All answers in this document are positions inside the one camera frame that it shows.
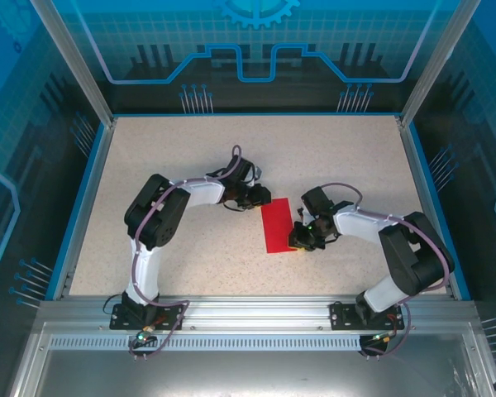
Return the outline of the aluminium mounting rail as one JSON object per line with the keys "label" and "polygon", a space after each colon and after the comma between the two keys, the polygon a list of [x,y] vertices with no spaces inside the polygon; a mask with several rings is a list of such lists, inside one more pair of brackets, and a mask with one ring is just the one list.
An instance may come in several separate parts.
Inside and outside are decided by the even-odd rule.
{"label": "aluminium mounting rail", "polygon": [[[183,333],[327,333],[328,306],[348,304],[351,295],[311,296],[194,296],[183,321]],[[107,332],[109,316],[102,298],[72,297],[41,304],[35,332]],[[408,302],[416,333],[463,333],[481,329],[475,304],[444,294],[424,294]]]}

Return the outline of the blue table border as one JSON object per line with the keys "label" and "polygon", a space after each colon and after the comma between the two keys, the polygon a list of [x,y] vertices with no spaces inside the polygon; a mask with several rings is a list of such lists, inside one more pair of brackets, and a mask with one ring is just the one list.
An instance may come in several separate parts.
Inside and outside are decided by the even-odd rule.
{"label": "blue table border", "polygon": [[[119,117],[79,162],[77,193],[46,296],[121,293],[131,272],[124,212],[153,174],[200,177],[225,166],[231,148],[263,171],[262,184],[294,214],[301,196],[324,185],[336,201],[363,194],[369,211],[422,210],[435,176],[414,130],[393,115],[203,115]],[[259,209],[191,208],[167,245],[156,276],[164,295],[354,295],[388,273],[378,246],[342,237],[322,251],[269,252]]]}

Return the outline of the aluminium frame post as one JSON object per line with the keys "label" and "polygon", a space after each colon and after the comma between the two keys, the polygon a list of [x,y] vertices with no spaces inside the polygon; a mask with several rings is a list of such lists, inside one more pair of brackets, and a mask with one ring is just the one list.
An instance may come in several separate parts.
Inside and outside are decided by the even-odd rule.
{"label": "aluminium frame post", "polygon": [[35,8],[45,29],[79,83],[79,87],[100,122],[105,127],[112,127],[114,116],[55,5],[51,0],[30,0],[30,3]]}
{"label": "aluminium frame post", "polygon": [[468,26],[480,1],[460,0],[400,114],[399,125],[401,128],[408,128],[415,118]]}

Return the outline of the blue printed side wall panel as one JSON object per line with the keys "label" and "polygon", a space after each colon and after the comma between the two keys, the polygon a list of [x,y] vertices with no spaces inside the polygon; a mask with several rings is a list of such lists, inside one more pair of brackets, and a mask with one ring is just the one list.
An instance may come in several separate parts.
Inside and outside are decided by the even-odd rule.
{"label": "blue printed side wall panel", "polygon": [[496,337],[496,0],[479,0],[416,113],[460,297]]}
{"label": "blue printed side wall panel", "polygon": [[53,298],[102,130],[31,0],[0,0],[0,315]]}

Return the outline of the grey sheet metal tray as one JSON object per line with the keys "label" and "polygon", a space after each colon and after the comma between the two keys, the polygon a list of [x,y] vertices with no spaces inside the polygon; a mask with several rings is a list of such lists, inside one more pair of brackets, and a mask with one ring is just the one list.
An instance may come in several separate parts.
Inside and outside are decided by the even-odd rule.
{"label": "grey sheet metal tray", "polygon": [[29,341],[6,397],[496,397],[484,339],[414,333],[393,355],[358,352],[54,351]]}

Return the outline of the blue printed gear wall panel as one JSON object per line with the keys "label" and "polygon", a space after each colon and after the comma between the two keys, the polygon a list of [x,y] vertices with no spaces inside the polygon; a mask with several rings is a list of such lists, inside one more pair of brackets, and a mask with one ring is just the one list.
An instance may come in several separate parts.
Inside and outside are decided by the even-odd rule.
{"label": "blue printed gear wall panel", "polygon": [[118,115],[396,113],[458,0],[54,0]]}

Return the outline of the aluminium table side rail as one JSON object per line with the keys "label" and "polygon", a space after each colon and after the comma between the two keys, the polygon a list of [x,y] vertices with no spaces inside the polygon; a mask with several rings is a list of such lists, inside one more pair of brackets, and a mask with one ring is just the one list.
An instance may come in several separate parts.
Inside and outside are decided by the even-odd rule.
{"label": "aluminium table side rail", "polygon": [[78,263],[114,130],[115,125],[98,128],[45,293],[47,301],[61,299],[68,274]]}
{"label": "aluminium table side rail", "polygon": [[439,195],[433,183],[432,172],[425,157],[422,143],[417,133],[414,123],[411,122],[408,128],[399,128],[404,150],[408,158],[410,170],[413,175],[417,195],[422,205],[422,211],[430,219],[432,226],[436,229],[440,238],[450,252],[455,270],[450,277],[448,289],[452,296],[458,300],[470,300],[470,292],[467,289],[465,277],[460,267],[459,258],[455,250],[455,245],[451,237],[450,229],[446,222]]}

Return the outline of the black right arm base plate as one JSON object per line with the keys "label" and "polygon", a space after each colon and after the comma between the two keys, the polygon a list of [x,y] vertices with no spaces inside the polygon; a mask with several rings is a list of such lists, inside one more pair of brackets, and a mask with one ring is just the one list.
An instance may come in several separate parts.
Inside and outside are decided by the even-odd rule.
{"label": "black right arm base plate", "polygon": [[405,324],[400,307],[392,306],[376,313],[361,309],[358,304],[336,301],[328,306],[329,320],[333,331],[404,330]]}

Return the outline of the red paper sheet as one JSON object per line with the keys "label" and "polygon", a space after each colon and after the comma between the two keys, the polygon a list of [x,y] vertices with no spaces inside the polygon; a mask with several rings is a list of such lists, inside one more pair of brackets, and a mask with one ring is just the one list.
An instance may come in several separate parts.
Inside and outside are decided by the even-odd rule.
{"label": "red paper sheet", "polygon": [[275,198],[261,207],[266,251],[269,254],[294,251],[289,246],[289,233],[293,230],[288,198]]}

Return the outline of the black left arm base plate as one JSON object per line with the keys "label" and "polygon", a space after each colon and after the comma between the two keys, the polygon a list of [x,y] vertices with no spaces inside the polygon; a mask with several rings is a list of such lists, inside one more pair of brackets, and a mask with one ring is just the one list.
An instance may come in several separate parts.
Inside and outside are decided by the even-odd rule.
{"label": "black left arm base plate", "polygon": [[169,308],[152,307],[143,316],[136,316],[127,307],[116,304],[112,309],[109,328],[111,330],[138,331],[145,326],[153,326],[155,330],[167,331],[174,326],[183,309],[184,305]]}

